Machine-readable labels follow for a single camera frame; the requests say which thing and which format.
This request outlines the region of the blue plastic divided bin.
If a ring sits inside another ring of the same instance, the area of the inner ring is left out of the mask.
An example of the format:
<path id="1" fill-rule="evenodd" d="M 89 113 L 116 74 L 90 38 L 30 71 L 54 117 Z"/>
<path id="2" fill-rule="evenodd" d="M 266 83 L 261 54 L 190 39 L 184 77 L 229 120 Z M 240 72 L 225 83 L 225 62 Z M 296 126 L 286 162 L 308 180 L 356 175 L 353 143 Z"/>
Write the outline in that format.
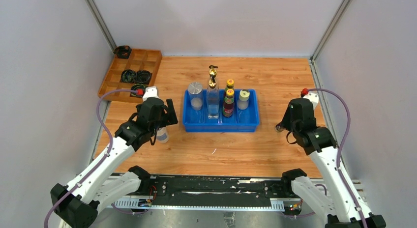
<path id="1" fill-rule="evenodd" d="M 260 124 L 257 93 L 249 89 L 248 107 L 234 108 L 231 117 L 222 114 L 223 100 L 219 102 L 219 118 L 208 118 L 206 90 L 202 90 L 203 107 L 196 111 L 191 106 L 190 95 L 184 92 L 182 124 L 187 132 L 254 132 Z"/>

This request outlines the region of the clear glass oil bottle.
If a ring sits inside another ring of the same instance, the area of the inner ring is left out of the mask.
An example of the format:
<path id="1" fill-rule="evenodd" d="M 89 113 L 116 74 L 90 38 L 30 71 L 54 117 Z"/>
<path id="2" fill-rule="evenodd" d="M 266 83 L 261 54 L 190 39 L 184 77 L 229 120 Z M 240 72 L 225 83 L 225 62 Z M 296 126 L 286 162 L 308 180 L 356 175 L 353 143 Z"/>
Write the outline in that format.
<path id="1" fill-rule="evenodd" d="M 206 92 L 208 118 L 219 118 L 219 87 L 214 76 L 211 76 L 208 81 Z"/>

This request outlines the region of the glass bottle with brown sauce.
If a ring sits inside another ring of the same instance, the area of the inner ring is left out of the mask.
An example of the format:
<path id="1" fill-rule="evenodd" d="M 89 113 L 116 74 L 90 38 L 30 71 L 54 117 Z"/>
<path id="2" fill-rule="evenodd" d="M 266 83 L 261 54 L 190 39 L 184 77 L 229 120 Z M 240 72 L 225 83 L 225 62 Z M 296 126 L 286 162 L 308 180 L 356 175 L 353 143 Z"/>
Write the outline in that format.
<path id="1" fill-rule="evenodd" d="M 215 65 L 210 65 L 209 66 L 209 76 L 210 76 L 210 79 L 213 83 L 216 82 L 215 78 L 217 76 L 217 69 L 218 69 L 218 66 L 215 66 Z"/>

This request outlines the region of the jar with silver lid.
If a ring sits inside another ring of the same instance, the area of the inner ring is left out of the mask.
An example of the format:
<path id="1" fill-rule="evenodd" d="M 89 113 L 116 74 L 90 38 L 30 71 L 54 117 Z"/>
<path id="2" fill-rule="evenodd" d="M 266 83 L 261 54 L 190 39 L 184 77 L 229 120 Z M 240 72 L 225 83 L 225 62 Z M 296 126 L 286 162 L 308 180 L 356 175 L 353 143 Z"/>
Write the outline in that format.
<path id="1" fill-rule="evenodd" d="M 199 111 L 203 107 L 203 86 L 200 82 L 192 82 L 187 88 L 190 104 L 193 110 Z"/>

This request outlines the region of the jar with pale yellow lid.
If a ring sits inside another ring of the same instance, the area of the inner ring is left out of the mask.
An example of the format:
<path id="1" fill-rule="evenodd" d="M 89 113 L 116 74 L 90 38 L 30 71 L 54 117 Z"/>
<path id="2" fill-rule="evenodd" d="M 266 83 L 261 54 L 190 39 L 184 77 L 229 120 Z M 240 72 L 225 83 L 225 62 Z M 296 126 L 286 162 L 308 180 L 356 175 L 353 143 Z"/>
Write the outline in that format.
<path id="1" fill-rule="evenodd" d="M 247 89 L 240 90 L 239 96 L 238 96 L 238 109 L 239 110 L 246 110 L 248 108 L 249 97 L 250 97 L 249 90 Z"/>

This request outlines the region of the dark coiled roll upper left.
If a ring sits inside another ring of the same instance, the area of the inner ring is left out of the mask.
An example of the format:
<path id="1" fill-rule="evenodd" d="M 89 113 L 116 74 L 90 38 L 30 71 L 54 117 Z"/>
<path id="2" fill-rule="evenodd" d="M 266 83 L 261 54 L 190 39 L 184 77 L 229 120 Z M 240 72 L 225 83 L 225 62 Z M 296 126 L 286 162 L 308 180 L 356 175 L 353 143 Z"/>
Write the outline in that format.
<path id="1" fill-rule="evenodd" d="M 135 83 L 136 71 L 131 69 L 126 69 L 121 73 L 120 82 L 121 83 Z"/>

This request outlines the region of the aluminium frame rail front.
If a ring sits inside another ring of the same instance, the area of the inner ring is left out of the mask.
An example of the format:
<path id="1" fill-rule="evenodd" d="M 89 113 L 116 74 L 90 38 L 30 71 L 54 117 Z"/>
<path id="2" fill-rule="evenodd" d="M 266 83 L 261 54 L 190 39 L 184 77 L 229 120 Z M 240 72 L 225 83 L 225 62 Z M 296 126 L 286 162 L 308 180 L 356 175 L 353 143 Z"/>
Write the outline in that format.
<path id="1" fill-rule="evenodd" d="M 307 203 L 328 228 L 384 227 L 341 165 L 327 164 L 325 191 L 301 169 L 280 178 L 151 175 L 134 166 L 110 181 L 110 171 L 85 171 L 50 191 L 54 212 L 73 228 L 90 227 L 106 207 L 130 209 L 271 210 L 288 213 Z"/>

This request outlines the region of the dark coiled roll upper right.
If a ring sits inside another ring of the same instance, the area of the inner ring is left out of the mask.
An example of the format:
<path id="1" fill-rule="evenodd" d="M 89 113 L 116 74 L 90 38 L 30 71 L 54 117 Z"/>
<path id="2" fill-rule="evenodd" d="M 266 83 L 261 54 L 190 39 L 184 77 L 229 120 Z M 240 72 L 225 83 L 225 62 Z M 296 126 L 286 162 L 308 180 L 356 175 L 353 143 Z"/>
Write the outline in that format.
<path id="1" fill-rule="evenodd" d="M 152 73 L 147 70 L 139 70 L 136 72 L 135 83 L 148 85 L 151 81 Z"/>

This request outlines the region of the small black pepper shaker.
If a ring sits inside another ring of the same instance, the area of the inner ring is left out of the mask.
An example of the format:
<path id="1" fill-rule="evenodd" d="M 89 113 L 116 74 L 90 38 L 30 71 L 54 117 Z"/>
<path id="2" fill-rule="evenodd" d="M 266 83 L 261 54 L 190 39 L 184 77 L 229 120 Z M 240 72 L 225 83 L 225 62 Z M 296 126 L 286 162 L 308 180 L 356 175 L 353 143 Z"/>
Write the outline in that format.
<path id="1" fill-rule="evenodd" d="M 277 125 L 275 126 L 275 129 L 276 129 L 276 131 L 277 131 L 277 132 L 282 132 L 282 131 L 283 131 L 283 129 L 282 129 L 282 127 L 281 127 L 281 125 L 280 125 L 280 124 L 277 124 Z"/>

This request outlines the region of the dark coiled roll lower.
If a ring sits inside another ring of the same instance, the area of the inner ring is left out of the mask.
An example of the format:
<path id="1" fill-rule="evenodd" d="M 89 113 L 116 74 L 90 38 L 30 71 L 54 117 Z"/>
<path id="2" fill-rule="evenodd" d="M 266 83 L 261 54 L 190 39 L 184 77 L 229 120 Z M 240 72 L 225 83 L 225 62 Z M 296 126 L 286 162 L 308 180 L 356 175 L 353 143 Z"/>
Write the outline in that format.
<path id="1" fill-rule="evenodd" d="M 131 87 L 131 90 L 133 91 L 132 93 L 130 93 L 131 97 L 136 97 L 136 98 L 142 98 L 143 95 L 146 92 L 146 88 L 148 87 L 148 85 L 145 84 L 134 84 Z"/>

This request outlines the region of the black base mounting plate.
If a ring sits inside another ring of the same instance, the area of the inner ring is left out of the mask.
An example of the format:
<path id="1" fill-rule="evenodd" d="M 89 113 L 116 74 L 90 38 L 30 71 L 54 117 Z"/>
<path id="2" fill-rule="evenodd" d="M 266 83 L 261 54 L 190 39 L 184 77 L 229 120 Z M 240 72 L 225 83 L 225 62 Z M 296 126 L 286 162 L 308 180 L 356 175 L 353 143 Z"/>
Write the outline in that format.
<path id="1" fill-rule="evenodd" d="M 118 208 L 299 211 L 303 200 L 277 177 L 152 175 L 148 189 L 115 202 Z"/>

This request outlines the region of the dark coiled roll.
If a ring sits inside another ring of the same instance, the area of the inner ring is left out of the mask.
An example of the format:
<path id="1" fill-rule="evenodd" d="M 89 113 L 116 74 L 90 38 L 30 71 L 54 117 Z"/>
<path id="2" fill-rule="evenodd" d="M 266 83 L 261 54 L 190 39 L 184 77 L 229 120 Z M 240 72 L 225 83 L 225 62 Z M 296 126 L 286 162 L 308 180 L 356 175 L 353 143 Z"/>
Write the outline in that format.
<path id="1" fill-rule="evenodd" d="M 142 98 L 143 95 L 146 92 L 146 88 L 148 87 L 148 85 L 145 84 L 134 84 L 131 87 L 131 90 L 133 91 L 132 93 L 130 93 L 131 97 L 136 97 L 136 98 Z"/>
<path id="2" fill-rule="evenodd" d="M 136 71 L 131 69 L 126 69 L 121 73 L 120 82 L 121 83 L 135 83 Z"/>
<path id="3" fill-rule="evenodd" d="M 152 73 L 147 70 L 139 70 L 136 72 L 135 83 L 148 85 L 151 81 Z"/>

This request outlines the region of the red label sauce bottle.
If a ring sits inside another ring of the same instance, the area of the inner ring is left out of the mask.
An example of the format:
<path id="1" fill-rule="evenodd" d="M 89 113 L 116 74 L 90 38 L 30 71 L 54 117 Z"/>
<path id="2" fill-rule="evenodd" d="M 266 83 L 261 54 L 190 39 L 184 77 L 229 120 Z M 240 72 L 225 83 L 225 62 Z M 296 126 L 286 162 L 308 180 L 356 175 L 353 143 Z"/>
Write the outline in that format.
<path id="1" fill-rule="evenodd" d="M 226 81 L 225 91 L 227 91 L 229 89 L 234 89 L 234 85 L 235 85 L 235 81 L 233 79 L 228 79 Z"/>

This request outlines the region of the white bead jar blue label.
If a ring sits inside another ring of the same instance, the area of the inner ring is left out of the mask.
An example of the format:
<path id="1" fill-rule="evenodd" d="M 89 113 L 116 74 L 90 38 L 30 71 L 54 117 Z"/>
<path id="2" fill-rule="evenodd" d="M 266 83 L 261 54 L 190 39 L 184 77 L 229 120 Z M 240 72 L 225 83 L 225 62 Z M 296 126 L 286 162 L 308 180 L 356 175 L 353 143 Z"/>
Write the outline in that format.
<path id="1" fill-rule="evenodd" d="M 156 140 L 160 143 L 166 143 L 169 140 L 169 134 L 166 127 L 161 127 L 157 130 Z"/>

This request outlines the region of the green label sauce bottle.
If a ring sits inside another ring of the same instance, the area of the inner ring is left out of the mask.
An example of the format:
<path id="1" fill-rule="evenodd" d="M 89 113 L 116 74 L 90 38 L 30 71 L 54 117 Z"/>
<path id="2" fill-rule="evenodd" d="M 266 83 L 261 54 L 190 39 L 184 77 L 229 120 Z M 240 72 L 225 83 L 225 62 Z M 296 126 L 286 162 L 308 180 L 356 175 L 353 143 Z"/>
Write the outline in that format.
<path id="1" fill-rule="evenodd" d="M 233 115 L 234 106 L 235 106 L 234 95 L 235 95 L 235 91 L 231 88 L 228 88 L 225 91 L 223 110 L 222 110 L 222 113 L 225 117 L 231 117 Z"/>

